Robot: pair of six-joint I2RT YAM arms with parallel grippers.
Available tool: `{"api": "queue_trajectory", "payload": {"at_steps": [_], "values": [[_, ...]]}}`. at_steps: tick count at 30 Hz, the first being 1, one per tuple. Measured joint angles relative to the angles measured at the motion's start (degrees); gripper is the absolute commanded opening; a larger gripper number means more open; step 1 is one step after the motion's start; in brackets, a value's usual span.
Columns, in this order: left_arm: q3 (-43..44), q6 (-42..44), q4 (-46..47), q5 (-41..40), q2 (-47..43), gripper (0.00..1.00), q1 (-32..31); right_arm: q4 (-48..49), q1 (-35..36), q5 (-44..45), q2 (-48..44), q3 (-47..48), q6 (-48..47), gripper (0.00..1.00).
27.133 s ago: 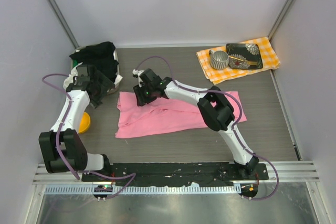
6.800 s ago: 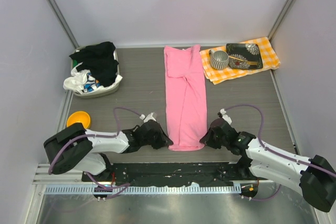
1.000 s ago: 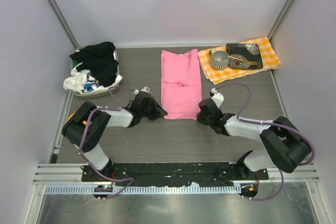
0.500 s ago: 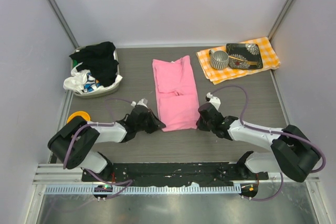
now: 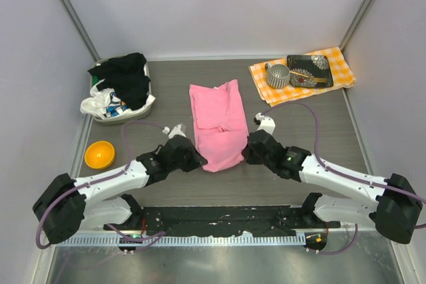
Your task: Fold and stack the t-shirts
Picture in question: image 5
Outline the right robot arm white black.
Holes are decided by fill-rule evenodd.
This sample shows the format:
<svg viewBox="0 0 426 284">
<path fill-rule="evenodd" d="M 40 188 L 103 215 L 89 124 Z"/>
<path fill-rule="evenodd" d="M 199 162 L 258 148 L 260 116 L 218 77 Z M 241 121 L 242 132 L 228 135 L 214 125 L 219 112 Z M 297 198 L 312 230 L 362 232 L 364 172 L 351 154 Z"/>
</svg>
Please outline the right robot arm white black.
<svg viewBox="0 0 426 284">
<path fill-rule="evenodd" d="M 283 147 L 265 130 L 249 134 L 244 157 L 247 163 L 262 164 L 280 178 L 340 194 L 340 198 L 319 195 L 314 204 L 304 207 L 300 212 L 304 225 L 349 222 L 374 227 L 391 241 L 410 243 L 423 203 L 407 178 L 372 176 L 336 166 L 305 149 Z"/>
</svg>

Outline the pink t shirt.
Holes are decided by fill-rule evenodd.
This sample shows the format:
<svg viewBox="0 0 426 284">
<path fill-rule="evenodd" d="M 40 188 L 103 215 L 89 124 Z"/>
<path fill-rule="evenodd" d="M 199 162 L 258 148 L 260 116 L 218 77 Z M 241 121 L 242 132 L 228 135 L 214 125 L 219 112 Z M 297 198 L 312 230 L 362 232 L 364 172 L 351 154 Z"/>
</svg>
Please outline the pink t shirt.
<svg viewBox="0 0 426 284">
<path fill-rule="evenodd" d="M 238 81 L 214 88 L 191 84 L 189 96 L 196 149 L 207 160 L 203 169 L 219 172 L 239 164 L 248 126 Z"/>
</svg>

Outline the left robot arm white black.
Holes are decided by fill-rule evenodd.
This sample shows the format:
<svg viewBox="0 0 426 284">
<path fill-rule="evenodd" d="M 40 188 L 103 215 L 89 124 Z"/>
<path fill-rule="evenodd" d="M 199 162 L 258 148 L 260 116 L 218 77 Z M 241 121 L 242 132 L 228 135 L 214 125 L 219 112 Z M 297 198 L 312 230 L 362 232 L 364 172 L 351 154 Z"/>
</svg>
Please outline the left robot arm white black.
<svg viewBox="0 0 426 284">
<path fill-rule="evenodd" d="M 161 182 L 175 170 L 191 172 L 207 163 L 192 141 L 178 134 L 154 151 L 102 174 L 75 179 L 60 174 L 33 205 L 39 221 L 36 246 L 46 249 L 70 238 L 88 220 L 90 209 L 97 204 L 112 206 L 108 198 Z"/>
</svg>

